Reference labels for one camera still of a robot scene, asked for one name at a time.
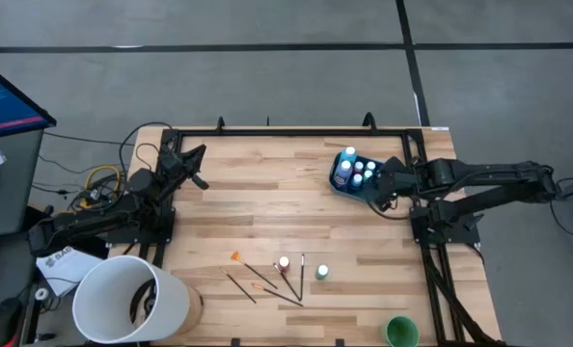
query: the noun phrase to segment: paint bottle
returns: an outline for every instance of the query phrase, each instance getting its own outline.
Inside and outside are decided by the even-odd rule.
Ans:
[[[317,280],[325,280],[328,274],[329,274],[329,268],[327,267],[327,265],[318,265],[314,276],[316,277]]]
[[[368,162],[366,164],[366,170],[370,170],[374,173],[374,169],[376,169],[376,164],[374,164],[374,162]]]
[[[341,164],[336,168],[336,173],[334,173],[336,186],[338,188],[344,187],[344,185],[348,182],[348,178],[351,176],[352,172],[353,167],[351,166],[351,162],[348,160],[342,161]]]
[[[288,260],[288,258],[286,256],[281,256],[280,259],[278,259],[278,268],[283,273],[288,272],[288,266],[289,265],[290,265],[290,261]]]
[[[372,171],[366,170],[364,171],[364,182],[368,182],[368,180],[372,177]]]
[[[354,147],[347,147],[342,150],[340,162],[347,160],[351,165],[353,165],[353,163],[355,163],[355,159],[357,159],[357,154],[355,153]]]
[[[353,175],[353,178],[351,178],[351,189],[352,190],[358,190],[360,189],[360,187],[362,186],[362,176],[358,173],[355,173]]]
[[[364,171],[364,163],[362,162],[355,162],[353,165],[353,173],[361,174]]]

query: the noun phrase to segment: computer monitor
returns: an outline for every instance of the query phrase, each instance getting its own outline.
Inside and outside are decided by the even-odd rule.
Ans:
[[[45,110],[0,75],[0,137],[44,129],[56,123]]]

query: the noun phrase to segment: white plastic bucket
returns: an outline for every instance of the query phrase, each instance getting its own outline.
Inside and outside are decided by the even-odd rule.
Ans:
[[[155,304],[138,328],[130,322],[130,302],[146,281],[156,282]],[[74,295],[76,328],[98,343],[154,341],[174,334],[190,310],[189,288],[178,278],[131,255],[99,263]]]

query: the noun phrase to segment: concrete floor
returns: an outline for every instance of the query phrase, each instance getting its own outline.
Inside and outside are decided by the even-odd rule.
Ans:
[[[573,0],[408,0],[416,43],[573,41]],[[385,0],[0,0],[0,46],[401,41]],[[573,176],[573,50],[418,52],[430,121],[471,163],[534,160]],[[58,121],[53,132],[120,140],[136,124],[417,125],[402,51],[0,54],[0,73]],[[44,137],[75,170],[117,147]],[[36,181],[82,183],[39,163]],[[32,192],[31,202],[68,202]],[[559,204],[573,230],[573,201]],[[486,273],[509,344],[573,346],[573,238],[547,205],[480,223]],[[64,308],[41,328],[79,342]]]

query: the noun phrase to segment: wooden tabletop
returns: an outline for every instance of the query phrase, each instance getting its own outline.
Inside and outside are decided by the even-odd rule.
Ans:
[[[137,146],[158,145],[161,131],[141,129]],[[429,160],[455,158],[449,131],[423,128],[423,134]],[[415,321],[421,345],[436,344],[421,252],[408,221],[384,220],[365,203],[335,194],[328,183],[334,157],[344,147],[385,161],[402,158],[400,139],[189,137],[183,150],[201,144],[207,145],[201,177],[210,187],[201,191],[186,182],[175,194],[176,227],[163,268],[203,295],[205,312],[189,333],[156,344],[229,345],[239,337],[246,345],[334,345],[337,338],[346,345],[386,345],[380,327],[398,315]],[[139,156],[155,167],[155,149],[141,147]],[[133,158],[130,170],[143,165]],[[406,215],[409,205],[400,200],[393,213]],[[111,255],[123,249],[120,245]],[[254,289],[252,282],[266,283],[232,261],[234,251],[289,298],[293,295],[272,263],[288,256],[287,277],[299,290],[304,253],[304,307]],[[501,338],[481,260],[462,245],[448,245],[448,251],[459,299],[485,332]],[[324,281],[314,278],[321,263],[330,269]],[[442,308],[452,338],[445,300]]]

